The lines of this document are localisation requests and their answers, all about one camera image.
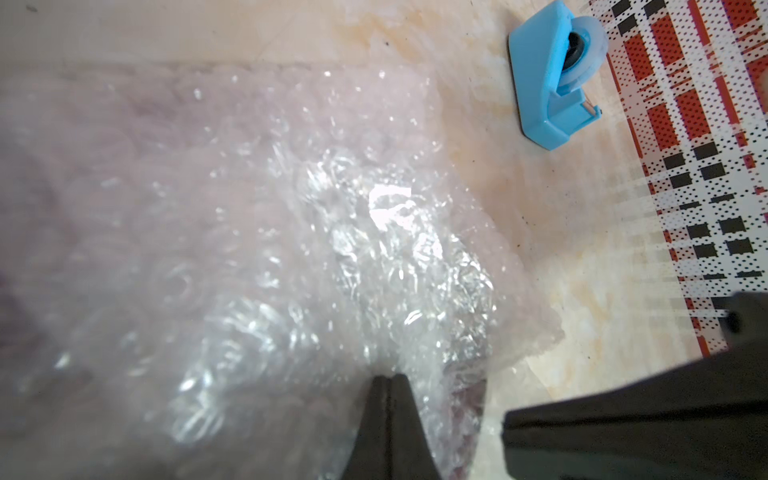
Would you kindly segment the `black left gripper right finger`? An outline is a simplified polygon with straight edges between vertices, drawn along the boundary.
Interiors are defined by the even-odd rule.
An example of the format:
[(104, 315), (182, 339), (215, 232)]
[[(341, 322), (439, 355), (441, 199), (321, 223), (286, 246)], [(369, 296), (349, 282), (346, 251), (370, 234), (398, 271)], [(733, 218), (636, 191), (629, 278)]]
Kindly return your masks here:
[(440, 479), (408, 377), (391, 379), (389, 394), (390, 478)]

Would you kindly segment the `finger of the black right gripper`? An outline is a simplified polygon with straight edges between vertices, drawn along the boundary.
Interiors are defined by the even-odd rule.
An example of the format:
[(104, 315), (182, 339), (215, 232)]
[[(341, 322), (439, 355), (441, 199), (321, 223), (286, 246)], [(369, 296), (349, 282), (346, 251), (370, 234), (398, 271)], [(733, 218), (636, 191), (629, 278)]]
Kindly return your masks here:
[(600, 394), (509, 411), (514, 479), (764, 479), (767, 295), (739, 292), (721, 321), (732, 346)]

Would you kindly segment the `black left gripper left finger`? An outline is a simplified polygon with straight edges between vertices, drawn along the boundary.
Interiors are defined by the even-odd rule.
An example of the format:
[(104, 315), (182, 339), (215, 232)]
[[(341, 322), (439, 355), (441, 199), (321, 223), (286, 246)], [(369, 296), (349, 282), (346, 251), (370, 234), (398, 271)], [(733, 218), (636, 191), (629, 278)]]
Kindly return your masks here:
[(342, 480), (391, 478), (390, 390), (389, 378), (373, 379)]

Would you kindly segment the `clear bubble wrap sheet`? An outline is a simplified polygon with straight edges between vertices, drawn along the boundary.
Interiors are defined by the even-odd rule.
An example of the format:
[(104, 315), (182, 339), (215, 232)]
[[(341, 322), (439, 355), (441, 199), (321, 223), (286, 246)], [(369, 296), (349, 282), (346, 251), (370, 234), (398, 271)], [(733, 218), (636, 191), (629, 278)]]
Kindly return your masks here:
[(1, 79), (1, 475), (333, 479), (405, 374), (440, 473), (560, 322), (418, 66)]

